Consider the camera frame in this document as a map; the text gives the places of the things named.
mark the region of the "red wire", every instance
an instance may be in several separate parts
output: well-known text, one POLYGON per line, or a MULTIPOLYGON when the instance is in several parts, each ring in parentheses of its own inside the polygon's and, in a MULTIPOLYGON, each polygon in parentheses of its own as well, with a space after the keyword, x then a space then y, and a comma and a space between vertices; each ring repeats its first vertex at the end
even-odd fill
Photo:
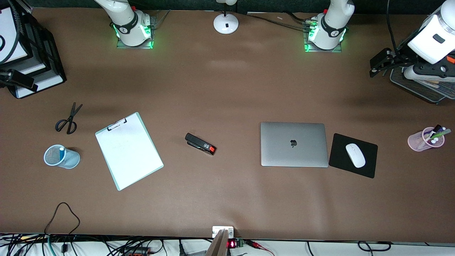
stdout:
POLYGON ((258 244, 258 243, 256 243, 256 242, 253 242, 253 247, 256 248, 256 249, 268 251, 268 252, 270 252, 273 256, 275 256, 275 254, 274 254, 271 250, 265 248, 264 246, 262 246, 262 245, 260 245, 260 244, 258 244))
POLYGON ((262 247, 262 250, 268 251, 268 252, 270 252, 273 256, 275 256, 275 254, 274 254, 271 250, 269 250, 269 249, 266 249, 266 248, 262 247))

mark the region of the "mouse pad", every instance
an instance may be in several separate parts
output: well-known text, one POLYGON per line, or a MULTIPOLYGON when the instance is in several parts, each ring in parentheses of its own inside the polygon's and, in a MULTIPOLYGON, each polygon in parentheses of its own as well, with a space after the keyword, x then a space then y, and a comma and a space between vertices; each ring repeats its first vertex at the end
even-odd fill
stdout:
POLYGON ((368 178, 374 178, 377 156, 378 145, 335 133, 332 149, 330 151, 329 165, 368 178), (346 145, 351 143, 356 144, 362 151, 365 157, 365 165, 363 167, 356 168, 352 163, 351 158, 349 158, 348 152, 346 151, 346 145))

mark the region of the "scissors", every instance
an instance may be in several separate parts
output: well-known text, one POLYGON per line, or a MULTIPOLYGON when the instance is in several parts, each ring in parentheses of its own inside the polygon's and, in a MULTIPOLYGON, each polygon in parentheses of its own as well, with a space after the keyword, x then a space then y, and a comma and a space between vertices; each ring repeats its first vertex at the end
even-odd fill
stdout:
POLYGON ((58 132, 61 131, 63 129, 63 127, 66 125, 66 123, 70 123, 68 125, 68 130, 66 131, 66 134, 71 134, 71 133, 75 132, 77 129, 77 124, 75 122, 73 122, 73 117, 77 114, 77 112, 79 111, 79 109, 81 109, 81 107, 82 107, 82 104, 76 110, 74 110, 76 108, 76 102, 73 103, 73 107, 71 108, 70 117, 68 117, 68 119, 62 119, 62 120, 58 121, 56 123, 56 131, 58 131, 58 132))

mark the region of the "green light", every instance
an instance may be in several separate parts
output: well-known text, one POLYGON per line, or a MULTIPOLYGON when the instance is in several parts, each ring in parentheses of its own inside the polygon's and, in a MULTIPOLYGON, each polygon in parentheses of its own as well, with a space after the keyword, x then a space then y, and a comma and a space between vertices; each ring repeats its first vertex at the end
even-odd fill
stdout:
POLYGON ((314 27, 314 29, 312 29, 309 32, 308 40, 313 41, 315 39, 316 34, 318 33, 318 31, 319 31, 319 27, 318 26, 314 27))
POLYGON ((112 25, 112 27, 114 27, 115 34, 117 35, 117 37, 120 38, 120 35, 118 34, 118 30, 117 30, 117 28, 115 27, 115 25, 112 25))
POLYGON ((343 36, 345 33, 346 33, 346 29, 344 29, 344 31, 341 33, 340 42, 343 40, 343 36))
POLYGON ((141 28, 142 33, 144 34, 144 37, 149 38, 150 37, 150 27, 148 27, 148 26, 144 27, 141 25, 140 28, 141 28))

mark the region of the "white mouse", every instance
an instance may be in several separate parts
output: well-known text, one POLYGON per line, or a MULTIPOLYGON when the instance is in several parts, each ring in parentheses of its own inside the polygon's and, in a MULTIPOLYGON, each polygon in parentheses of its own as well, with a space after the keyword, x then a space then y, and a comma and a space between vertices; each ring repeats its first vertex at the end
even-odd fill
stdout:
POLYGON ((346 151, 348 152, 349 158, 356 168, 363 167, 365 165, 365 157, 362 151, 354 143, 346 145, 346 151))

